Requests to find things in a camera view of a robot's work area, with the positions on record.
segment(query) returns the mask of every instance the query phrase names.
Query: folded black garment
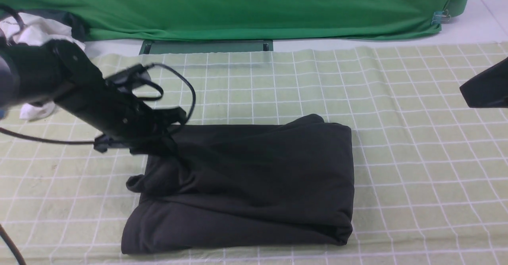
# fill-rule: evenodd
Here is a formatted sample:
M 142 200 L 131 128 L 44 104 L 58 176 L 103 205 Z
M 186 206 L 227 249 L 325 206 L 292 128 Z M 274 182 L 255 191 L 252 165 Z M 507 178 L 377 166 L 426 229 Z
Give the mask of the folded black garment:
M 150 156 L 123 254 L 192 247 L 334 244 L 352 233 L 351 129 L 308 115 L 286 125 L 188 125 L 178 157 Z

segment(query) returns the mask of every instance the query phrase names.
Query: grid tablecloth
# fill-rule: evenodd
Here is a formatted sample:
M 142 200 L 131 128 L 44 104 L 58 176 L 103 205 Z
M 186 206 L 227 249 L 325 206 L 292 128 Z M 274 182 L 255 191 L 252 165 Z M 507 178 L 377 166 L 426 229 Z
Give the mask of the grid tablecloth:
M 125 182 L 144 172 L 146 157 L 7 136 L 0 136 L 0 221 L 29 264 L 506 264 L 508 112 L 469 109 L 459 86 L 507 55 L 508 43 L 490 43 L 94 59 L 104 75 L 138 62 L 181 71 L 197 91 L 193 124 L 284 124 L 317 113 L 350 126 L 356 195 L 344 247 L 123 256 L 122 229 L 139 198 Z M 189 107 L 178 79 L 150 74 L 166 90 L 152 106 Z M 61 140 L 98 134 L 65 111 L 31 123 L 18 115 L 0 125 Z M 1 247 L 0 263 L 10 262 Z

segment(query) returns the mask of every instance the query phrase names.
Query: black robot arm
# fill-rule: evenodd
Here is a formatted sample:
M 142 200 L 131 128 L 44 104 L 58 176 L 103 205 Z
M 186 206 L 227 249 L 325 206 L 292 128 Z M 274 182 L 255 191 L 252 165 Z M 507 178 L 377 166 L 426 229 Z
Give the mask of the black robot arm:
M 190 87 L 189 115 L 180 107 L 152 109 L 145 104 L 164 93 L 147 74 L 156 66 L 171 70 Z M 160 96 L 141 98 L 132 93 L 145 84 L 156 88 Z M 161 64 L 135 65 L 104 79 L 81 48 L 65 40 L 0 48 L 0 108 L 54 101 L 103 133 L 93 142 L 102 153 L 108 148 L 129 148 L 133 155 L 174 155 L 177 148 L 171 134 L 187 123 L 195 98 L 189 82 Z

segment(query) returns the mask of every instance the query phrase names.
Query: green backdrop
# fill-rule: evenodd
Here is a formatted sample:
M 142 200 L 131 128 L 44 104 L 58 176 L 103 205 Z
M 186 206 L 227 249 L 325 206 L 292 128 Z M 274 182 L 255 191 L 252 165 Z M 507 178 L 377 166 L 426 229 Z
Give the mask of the green backdrop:
M 434 12 L 457 16 L 467 0 L 1 0 L 67 10 L 89 39 L 409 39 L 435 34 Z

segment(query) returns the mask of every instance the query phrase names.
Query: cable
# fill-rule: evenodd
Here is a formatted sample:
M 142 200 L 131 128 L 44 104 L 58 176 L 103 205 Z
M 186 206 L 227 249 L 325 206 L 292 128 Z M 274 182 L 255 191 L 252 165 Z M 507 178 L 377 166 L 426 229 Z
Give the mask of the cable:
M 159 138 L 161 138 L 161 137 L 163 137 L 165 135 L 173 135 L 173 134 L 181 131 L 183 129 L 183 127 L 185 127 L 185 124 L 187 124 L 187 122 L 191 118 L 191 115 L 194 112 L 194 107 L 196 106 L 196 91 L 194 90 L 194 87 L 192 87 L 192 84 L 187 79 L 185 79 L 185 77 L 183 77 L 183 75 L 178 73 L 175 69 L 173 69 L 170 66 L 166 66 L 165 64 L 152 63 L 152 64 L 148 65 L 146 67 L 146 69 L 149 70 L 149 69 L 151 69 L 151 68 L 153 68 L 155 66 L 158 66 L 158 67 L 164 68 L 166 70 L 169 70 L 174 75 L 176 75 L 179 79 L 181 79 L 182 82 L 184 82 L 189 87 L 190 92 L 192 93 L 192 104 L 190 105 L 190 109 L 189 109 L 189 113 L 187 114 L 187 117 L 185 118 L 185 120 L 178 127 L 173 129 L 172 131 L 169 131 L 168 133 L 164 133 L 162 135 L 148 136 L 148 137 L 137 139 L 137 140 L 112 141 L 115 144 L 126 144 L 126 143 L 133 143 L 133 142 L 149 142 L 151 140 L 159 139 Z M 16 132 L 13 132 L 13 131 L 8 131 L 7 129 L 2 128 L 2 127 L 0 127 L 0 133 L 5 134 L 5 135 L 9 135 L 9 136 L 12 136 L 12 137 L 15 137 L 15 138 L 19 138 L 19 139 L 30 140 L 30 141 L 33 141 L 33 142 L 42 142 L 42 143 L 47 143 L 47 144 L 60 144 L 60 145 L 109 144 L 108 142 L 95 142 L 95 141 L 91 141 L 91 140 L 89 140 L 89 141 L 51 140 L 51 139 L 45 139 L 45 138 L 40 138 L 40 137 L 34 137 L 34 136 L 24 135 L 24 134 L 16 133 Z
M 0 236 L 4 240 L 5 244 L 7 244 L 7 247 L 11 250 L 12 254 L 14 255 L 14 258 L 16 258 L 16 261 L 18 261 L 19 265 L 27 265 L 25 262 L 23 256 L 19 252 L 16 245 L 14 245 L 14 242 L 12 242 L 12 239 L 9 237 L 5 229 L 0 225 Z
M 61 141 L 61 140 L 51 140 L 51 139 L 44 139 L 39 137 L 33 137 L 28 136 L 12 131 L 8 131 L 5 128 L 0 127 L 0 133 L 9 135 L 15 138 L 24 139 L 24 140 L 30 140 L 34 142 L 43 142 L 43 143 L 49 143 L 49 144 L 60 144 L 60 145 L 89 145 L 94 144 L 94 141 Z
M 189 83 L 189 81 L 183 77 L 183 75 L 180 75 L 180 73 L 178 73 L 176 70 L 174 70 L 172 67 L 170 66 L 166 66 L 165 64 L 161 64 L 161 63 L 153 63 L 151 64 L 150 66 L 158 66 L 158 67 L 161 67 L 161 68 L 164 68 L 166 70 L 169 70 L 170 72 L 172 72 L 174 75 L 176 75 L 179 79 L 182 80 L 182 82 L 184 82 L 187 87 L 189 88 L 190 90 L 190 93 L 192 93 L 192 104 L 190 105 L 190 109 L 189 109 L 189 113 L 187 114 L 187 118 L 185 119 L 185 121 L 181 124 L 181 128 L 183 128 L 183 126 L 185 124 L 187 124 L 187 122 L 189 121 L 189 119 L 191 119 L 191 116 L 192 116 L 192 113 L 194 112 L 194 107 L 196 106 L 196 91 L 194 90 L 194 88 L 192 87 L 192 84 Z

